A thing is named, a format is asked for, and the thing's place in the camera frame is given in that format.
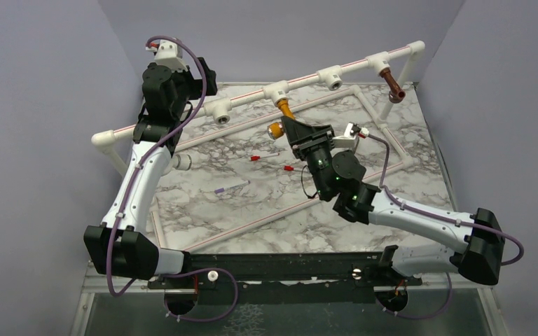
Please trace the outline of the orange water faucet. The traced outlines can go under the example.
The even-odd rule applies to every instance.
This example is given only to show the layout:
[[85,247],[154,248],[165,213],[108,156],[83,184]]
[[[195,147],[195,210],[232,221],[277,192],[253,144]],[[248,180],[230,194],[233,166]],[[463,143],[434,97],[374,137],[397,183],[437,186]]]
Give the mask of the orange water faucet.
[[267,126],[268,136],[272,140],[277,140],[280,137],[285,135],[283,118],[294,119],[294,113],[291,111],[289,100],[287,98],[281,99],[275,103],[278,110],[281,112],[282,116],[278,121],[271,123]]

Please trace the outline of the white PVC pipe frame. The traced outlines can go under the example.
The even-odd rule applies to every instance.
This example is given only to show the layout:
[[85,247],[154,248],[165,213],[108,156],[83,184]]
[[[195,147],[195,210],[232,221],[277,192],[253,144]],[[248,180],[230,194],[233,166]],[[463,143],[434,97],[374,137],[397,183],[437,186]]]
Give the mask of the white PVC pipe frame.
[[[335,87],[337,85],[339,85],[340,87],[340,85],[342,84],[340,77],[343,74],[362,69],[374,68],[376,73],[380,76],[381,72],[385,70],[390,70],[390,65],[388,65],[387,63],[388,61],[395,60],[400,57],[407,57],[407,60],[403,66],[403,69],[401,70],[397,82],[395,82],[396,80],[390,73],[386,74],[386,77],[383,77],[391,78],[389,82],[398,83],[397,86],[403,88],[404,81],[407,80],[409,74],[412,72],[413,67],[415,66],[415,63],[417,63],[417,60],[421,57],[425,48],[426,47],[424,41],[415,41],[395,50],[379,52],[377,54],[366,56],[361,60],[357,60],[348,64],[330,66],[325,69],[320,69],[319,71],[317,71],[317,73],[306,75],[300,78],[295,78],[292,80],[287,80],[287,85],[285,84],[285,80],[281,80],[276,83],[269,83],[267,85],[264,85],[259,90],[248,92],[247,94],[242,94],[238,97],[230,98],[231,105],[229,108],[228,98],[220,98],[209,103],[205,103],[201,108],[201,118],[205,116],[213,116],[213,118],[216,118],[214,119],[214,121],[218,125],[223,125],[221,126],[222,128],[212,133],[203,134],[189,139],[188,141],[181,142],[177,145],[176,150],[177,152],[185,151],[196,146],[201,146],[210,141],[223,139],[225,137],[229,137],[234,134],[253,129],[255,127],[263,126],[264,124],[268,124],[268,133],[271,137],[273,137],[272,131],[274,129],[277,129],[277,126],[273,125],[277,124],[278,117],[282,116],[282,112],[277,110],[277,107],[274,111],[271,111],[270,113],[267,113],[265,115],[256,116],[255,118],[252,118],[250,120],[246,120],[244,122],[226,127],[225,124],[228,123],[230,120],[230,118],[228,118],[230,117],[229,113],[237,107],[245,106],[246,104],[253,104],[261,100],[268,99],[272,102],[272,104],[281,104],[282,102],[284,102],[284,99],[287,98],[285,94],[291,92],[292,90],[306,88],[311,85],[325,84],[327,85],[329,90],[333,91],[334,93],[330,93],[316,99],[300,102],[299,104],[289,105],[289,110],[291,111],[290,114],[312,109],[316,106],[327,104],[329,102],[334,102],[337,99],[343,99],[349,96],[353,96],[355,99],[357,99],[361,103],[363,110],[369,116],[369,124],[372,123],[368,127],[378,128],[378,131],[381,132],[384,138],[388,141],[388,144],[391,148],[390,152],[394,151],[396,155],[399,156],[399,161],[397,163],[389,165],[390,161],[388,161],[389,163],[387,163],[385,168],[381,169],[380,171],[374,171],[373,173],[370,173],[369,175],[366,175],[364,177],[365,182],[377,183],[378,179],[383,179],[385,177],[385,172],[395,173],[415,166],[417,164],[415,163],[414,158],[410,156],[410,153],[402,146],[401,143],[398,142],[398,139],[394,136],[394,134],[391,132],[391,129],[385,122],[390,111],[392,110],[394,103],[387,101],[382,108],[382,111],[379,111],[376,109],[375,103],[371,102],[371,100],[364,95],[358,85],[349,84],[348,87],[345,89],[338,89]],[[96,133],[91,138],[91,142],[95,146],[95,148],[101,153],[105,154],[110,159],[112,165],[121,175],[125,175],[127,173],[129,166],[122,162],[119,154],[113,147],[119,141],[122,141],[124,139],[131,139],[133,136],[133,132],[136,130],[136,128],[137,125],[131,125],[117,130],[110,129],[107,131]],[[297,214],[298,212],[303,211],[304,209],[308,209],[316,204],[319,204],[318,197],[314,200],[309,199],[308,201],[305,200],[303,202],[299,202],[299,204],[288,206],[283,210],[274,211],[274,213],[271,213],[269,216],[266,216],[264,218],[252,221],[239,227],[234,227],[233,229],[229,229],[222,233],[218,233],[214,236],[206,238],[205,240],[202,240],[201,242],[197,242],[196,244],[193,243],[184,249],[190,252],[195,252],[202,251],[203,249],[209,248],[211,246],[217,246],[217,244],[220,244],[220,242],[225,242],[229,241],[229,239],[241,237],[248,232],[256,231],[267,224],[282,220],[287,216]]]

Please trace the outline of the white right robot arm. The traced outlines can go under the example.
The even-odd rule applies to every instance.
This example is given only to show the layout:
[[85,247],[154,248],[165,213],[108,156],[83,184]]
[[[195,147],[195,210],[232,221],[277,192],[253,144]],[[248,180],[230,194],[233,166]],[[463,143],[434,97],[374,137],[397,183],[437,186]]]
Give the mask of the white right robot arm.
[[352,149],[333,153],[339,140],[330,125],[308,125],[283,117],[281,129],[294,157],[305,162],[316,192],[350,223],[397,228],[433,241],[432,245],[397,248],[376,266],[377,278],[395,284],[420,273],[456,272],[477,284],[499,282],[507,235],[493,212],[443,211],[393,195],[381,183],[364,181],[366,168]]

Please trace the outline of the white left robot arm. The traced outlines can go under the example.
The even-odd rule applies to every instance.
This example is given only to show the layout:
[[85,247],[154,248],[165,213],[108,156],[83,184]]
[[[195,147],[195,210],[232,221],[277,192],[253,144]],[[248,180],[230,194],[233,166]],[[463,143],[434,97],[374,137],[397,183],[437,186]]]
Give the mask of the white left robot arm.
[[192,101],[217,93],[216,73],[199,57],[204,75],[150,63],[142,74],[144,103],[132,132],[132,153],[118,194],[100,225],[87,226],[83,241],[99,274],[148,280],[165,275],[175,287],[189,284],[188,253],[160,248],[144,235],[160,177],[170,167],[181,124]]

